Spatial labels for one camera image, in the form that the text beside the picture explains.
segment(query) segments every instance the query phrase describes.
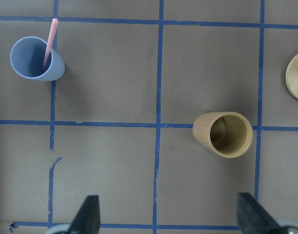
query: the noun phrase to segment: round wooden board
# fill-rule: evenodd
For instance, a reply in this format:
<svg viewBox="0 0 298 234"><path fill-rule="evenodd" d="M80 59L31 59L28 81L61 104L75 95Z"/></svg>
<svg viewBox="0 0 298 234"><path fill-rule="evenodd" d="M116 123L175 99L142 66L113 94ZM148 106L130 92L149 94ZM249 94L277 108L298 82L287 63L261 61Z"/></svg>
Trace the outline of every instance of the round wooden board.
<svg viewBox="0 0 298 234"><path fill-rule="evenodd" d="M298 54L290 61L285 74L286 85L298 100Z"/></svg>

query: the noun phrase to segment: blue cup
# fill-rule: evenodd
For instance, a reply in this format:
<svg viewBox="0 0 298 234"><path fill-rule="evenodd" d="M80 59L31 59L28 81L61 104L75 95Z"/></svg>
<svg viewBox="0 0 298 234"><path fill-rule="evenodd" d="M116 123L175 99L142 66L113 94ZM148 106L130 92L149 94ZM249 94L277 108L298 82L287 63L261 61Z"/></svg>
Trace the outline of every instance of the blue cup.
<svg viewBox="0 0 298 234"><path fill-rule="evenodd" d="M43 70L47 42L37 37L25 37L17 41L10 54L14 71L23 78L52 81L65 72L65 64L59 54L51 49L47 67Z"/></svg>

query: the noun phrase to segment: wooden cup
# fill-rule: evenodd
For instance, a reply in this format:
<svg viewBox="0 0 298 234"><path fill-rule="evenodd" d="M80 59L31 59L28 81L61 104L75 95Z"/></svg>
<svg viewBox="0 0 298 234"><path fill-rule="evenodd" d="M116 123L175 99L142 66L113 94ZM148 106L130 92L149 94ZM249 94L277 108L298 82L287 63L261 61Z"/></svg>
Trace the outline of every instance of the wooden cup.
<svg viewBox="0 0 298 234"><path fill-rule="evenodd" d="M251 146L253 129L243 115L235 112L210 112L193 124L193 136L201 145L219 156L235 158Z"/></svg>

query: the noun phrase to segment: wooden lid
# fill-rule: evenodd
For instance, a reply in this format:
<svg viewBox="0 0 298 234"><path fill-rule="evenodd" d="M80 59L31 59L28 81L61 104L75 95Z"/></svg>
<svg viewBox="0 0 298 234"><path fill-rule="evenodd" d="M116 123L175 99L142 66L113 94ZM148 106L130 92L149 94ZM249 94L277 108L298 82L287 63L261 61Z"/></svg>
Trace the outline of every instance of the wooden lid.
<svg viewBox="0 0 298 234"><path fill-rule="evenodd" d="M298 100L298 54L290 61L286 69L286 85L291 94Z"/></svg>

